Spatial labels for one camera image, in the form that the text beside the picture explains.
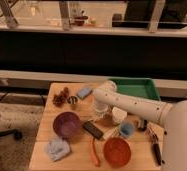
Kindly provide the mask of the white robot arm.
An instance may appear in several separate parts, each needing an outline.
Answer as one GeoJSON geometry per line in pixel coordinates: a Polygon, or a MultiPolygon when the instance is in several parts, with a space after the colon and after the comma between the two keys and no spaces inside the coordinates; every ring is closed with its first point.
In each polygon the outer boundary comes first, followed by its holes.
{"type": "Polygon", "coordinates": [[[164,129],[162,171],[187,171],[187,100],[175,104],[124,95],[113,81],[93,90],[95,110],[103,105],[120,108],[164,129]]]}

